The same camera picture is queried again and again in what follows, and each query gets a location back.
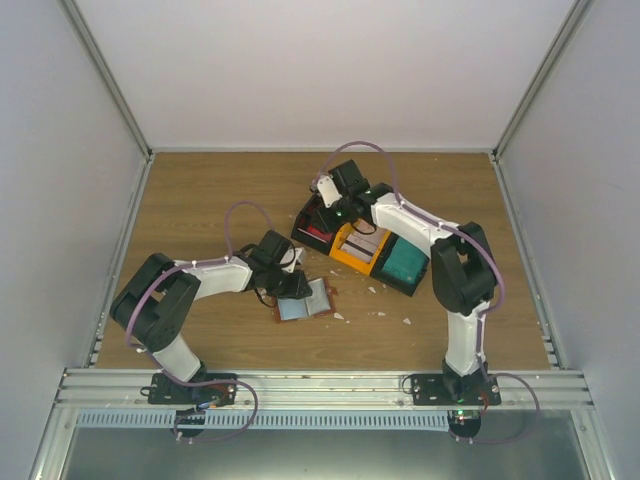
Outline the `brown leather card holder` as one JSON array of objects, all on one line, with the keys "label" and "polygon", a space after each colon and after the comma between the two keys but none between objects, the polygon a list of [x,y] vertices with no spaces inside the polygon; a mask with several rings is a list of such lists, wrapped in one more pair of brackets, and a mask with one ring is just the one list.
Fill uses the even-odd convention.
[{"label": "brown leather card holder", "polygon": [[309,286],[312,291],[309,297],[277,301],[274,313],[277,323],[332,315],[336,312],[335,297],[338,292],[329,284],[326,277],[311,280]]}]

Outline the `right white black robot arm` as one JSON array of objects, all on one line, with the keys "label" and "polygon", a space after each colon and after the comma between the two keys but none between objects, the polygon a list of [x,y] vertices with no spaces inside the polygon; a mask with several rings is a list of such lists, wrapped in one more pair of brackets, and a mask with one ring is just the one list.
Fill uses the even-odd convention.
[{"label": "right white black robot arm", "polygon": [[311,191],[320,198],[319,229],[333,232],[357,220],[408,241],[429,260],[432,288],[447,312],[443,393],[451,403],[474,398],[487,377],[485,321],[504,281],[482,227],[439,218],[407,200],[395,183],[372,185],[349,160],[319,172]]}]

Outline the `black bin with red cards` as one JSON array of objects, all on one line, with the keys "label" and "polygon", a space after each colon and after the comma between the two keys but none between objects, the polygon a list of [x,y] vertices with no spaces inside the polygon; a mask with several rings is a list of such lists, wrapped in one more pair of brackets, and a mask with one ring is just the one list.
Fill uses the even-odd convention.
[{"label": "black bin with red cards", "polygon": [[336,212],[312,194],[295,217],[291,238],[325,256],[329,256],[339,230],[345,225]]}]

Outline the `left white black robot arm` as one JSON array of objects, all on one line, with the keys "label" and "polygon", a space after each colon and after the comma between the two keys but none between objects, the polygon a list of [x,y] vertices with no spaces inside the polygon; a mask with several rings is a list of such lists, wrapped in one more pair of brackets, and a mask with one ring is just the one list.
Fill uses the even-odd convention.
[{"label": "left white black robot arm", "polygon": [[203,398],[205,367],[182,335],[193,303],[205,297],[252,291],[275,300],[312,295],[301,269],[306,257],[274,230],[257,244],[223,257],[178,261],[150,255],[113,300],[109,315],[125,331],[128,346],[141,350],[172,382],[171,391],[185,404]]}]

